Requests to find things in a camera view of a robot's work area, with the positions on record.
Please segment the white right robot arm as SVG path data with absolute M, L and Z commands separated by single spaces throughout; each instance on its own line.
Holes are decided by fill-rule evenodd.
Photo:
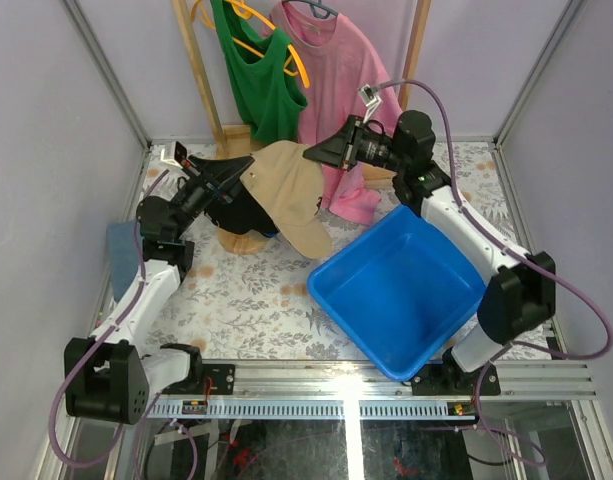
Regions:
M 308 289 L 389 379 L 420 396 L 500 388 L 483 365 L 555 312 L 553 259 L 508 241 L 471 213 L 434 161 L 430 117 L 403 112 L 392 134 L 351 115 L 308 159 L 391 171 L 398 205 L 316 268 Z

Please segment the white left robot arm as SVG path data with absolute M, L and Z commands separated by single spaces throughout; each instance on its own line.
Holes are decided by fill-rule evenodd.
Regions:
M 199 348 L 168 343 L 147 355 L 145 340 L 192 268 L 195 245 L 183 234 L 211 204 L 233 201 L 254 159 L 207 160 L 174 143 L 166 161 L 183 178 L 171 199 L 148 194 L 137 205 L 131 284 L 88 337 L 73 338 L 65 348 L 65 407 L 73 417 L 134 425 L 152 395 L 176 388 L 190 395 L 205 386 Z

